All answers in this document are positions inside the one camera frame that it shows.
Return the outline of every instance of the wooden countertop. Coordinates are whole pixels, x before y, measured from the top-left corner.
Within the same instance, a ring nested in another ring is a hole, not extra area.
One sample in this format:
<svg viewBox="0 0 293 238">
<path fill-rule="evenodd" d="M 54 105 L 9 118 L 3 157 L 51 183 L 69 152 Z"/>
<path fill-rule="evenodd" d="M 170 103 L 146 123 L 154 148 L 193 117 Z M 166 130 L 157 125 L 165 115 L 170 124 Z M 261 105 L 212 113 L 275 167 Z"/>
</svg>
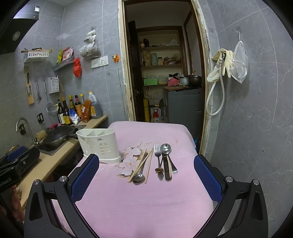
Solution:
<svg viewBox="0 0 293 238">
<path fill-rule="evenodd" d="M 80 122 L 78 125 L 86 125 L 86 129 L 96 128 L 100 125 L 108 116 L 104 115 L 99 119 L 91 119 L 88 123 Z M 28 200 L 28 195 L 30 193 L 30 188 L 33 181 L 40 179 L 44 181 L 54 169 L 62 162 L 62 160 L 73 150 L 77 145 L 78 140 L 71 139 L 65 143 L 54 155 L 48 155 L 40 153 L 40 162 L 24 177 L 24 179 L 19 184 L 19 188 L 22 190 L 21 195 L 21 207 L 25 209 Z"/>
</svg>

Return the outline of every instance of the jar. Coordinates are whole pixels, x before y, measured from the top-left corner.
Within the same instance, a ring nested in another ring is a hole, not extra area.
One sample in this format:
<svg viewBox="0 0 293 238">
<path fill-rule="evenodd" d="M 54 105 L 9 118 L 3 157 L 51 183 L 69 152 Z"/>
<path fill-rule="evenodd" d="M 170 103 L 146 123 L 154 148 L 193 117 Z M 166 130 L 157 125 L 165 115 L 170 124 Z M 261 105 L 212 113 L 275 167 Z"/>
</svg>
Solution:
<svg viewBox="0 0 293 238">
<path fill-rule="evenodd" d="M 156 53 L 151 54 L 151 65 L 158 65 L 158 57 Z"/>
<path fill-rule="evenodd" d="M 163 65 L 163 58 L 162 57 L 158 57 L 158 65 Z"/>
</svg>

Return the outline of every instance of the plastic jug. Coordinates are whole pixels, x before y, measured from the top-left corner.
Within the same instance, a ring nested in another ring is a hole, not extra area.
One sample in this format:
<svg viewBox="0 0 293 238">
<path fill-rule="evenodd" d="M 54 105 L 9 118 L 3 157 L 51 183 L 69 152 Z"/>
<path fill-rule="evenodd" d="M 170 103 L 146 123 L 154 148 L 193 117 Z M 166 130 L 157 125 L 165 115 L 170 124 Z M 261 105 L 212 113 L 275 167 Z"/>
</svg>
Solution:
<svg viewBox="0 0 293 238">
<path fill-rule="evenodd" d="M 98 119 L 102 117 L 102 110 L 101 110 L 100 103 L 97 101 L 92 91 L 88 92 L 88 99 L 91 100 L 91 118 Z"/>
</svg>

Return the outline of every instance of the electrical cord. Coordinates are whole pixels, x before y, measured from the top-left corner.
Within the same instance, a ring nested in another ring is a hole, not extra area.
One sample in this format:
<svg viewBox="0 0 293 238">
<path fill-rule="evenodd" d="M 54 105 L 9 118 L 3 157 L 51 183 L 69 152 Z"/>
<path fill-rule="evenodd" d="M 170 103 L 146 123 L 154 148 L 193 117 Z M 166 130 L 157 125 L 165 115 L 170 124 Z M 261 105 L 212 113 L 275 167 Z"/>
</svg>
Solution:
<svg viewBox="0 0 293 238">
<path fill-rule="evenodd" d="M 217 115 L 220 112 L 220 110 L 222 109 L 223 105 L 224 105 L 225 90 L 224 90 L 224 83 L 223 83 L 223 76 L 222 76 L 222 63 L 223 63 L 223 61 L 220 59 L 220 61 L 219 61 L 219 74 L 220 74 L 220 82 L 221 82 L 221 86 L 222 86 L 222 102 L 221 102 L 221 105 L 220 105 L 219 109 L 216 112 L 214 112 L 214 113 L 211 112 L 210 113 L 210 112 L 207 111 L 207 107 L 209 105 L 210 97 L 211 97 L 212 92 L 214 91 L 214 88 L 215 88 L 216 83 L 217 83 L 217 82 L 215 82 L 213 84 L 210 92 L 209 92 L 209 95 L 207 96 L 207 102 L 205 104 L 205 111 L 206 111 L 207 115 L 209 115 L 209 116 L 215 116 L 215 115 Z"/>
<path fill-rule="evenodd" d="M 120 90 L 121 90 L 121 96 L 122 96 L 123 112 L 124 112 L 124 115 L 125 115 L 125 119 L 127 120 L 127 116 L 126 116 L 126 112 L 125 112 L 125 106 L 124 106 L 124 99 L 123 99 L 123 91 L 122 91 L 122 87 L 121 87 L 121 83 L 120 83 L 120 77 L 119 77 L 118 61 L 116 62 L 116 64 L 117 64 L 118 82 L 119 82 L 119 86 L 120 86 Z"/>
</svg>

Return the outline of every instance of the faucet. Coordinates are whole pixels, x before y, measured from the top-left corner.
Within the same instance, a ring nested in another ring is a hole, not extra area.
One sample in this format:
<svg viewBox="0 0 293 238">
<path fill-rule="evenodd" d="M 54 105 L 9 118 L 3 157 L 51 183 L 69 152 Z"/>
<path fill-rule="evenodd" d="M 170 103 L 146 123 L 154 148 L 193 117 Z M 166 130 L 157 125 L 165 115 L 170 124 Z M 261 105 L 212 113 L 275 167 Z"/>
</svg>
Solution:
<svg viewBox="0 0 293 238">
<path fill-rule="evenodd" d="M 28 132 L 30 133 L 30 136 L 31 136 L 31 138 L 32 138 L 32 141 L 33 141 L 33 143 L 34 143 L 34 145 L 35 145 L 35 144 L 36 144 L 36 141 L 35 141 L 35 138 L 34 138 L 34 136 L 33 136 L 33 134 L 32 134 L 32 131 L 31 131 L 31 129 L 30 129 L 30 125 L 28 124 L 27 119 L 25 119 L 24 117 L 20 117 L 20 118 L 17 120 L 17 122 L 16 122 L 16 132 L 18 132 L 19 122 L 20 122 L 21 120 L 23 120 L 23 121 L 26 123 L 26 126 L 28 127 Z"/>
</svg>

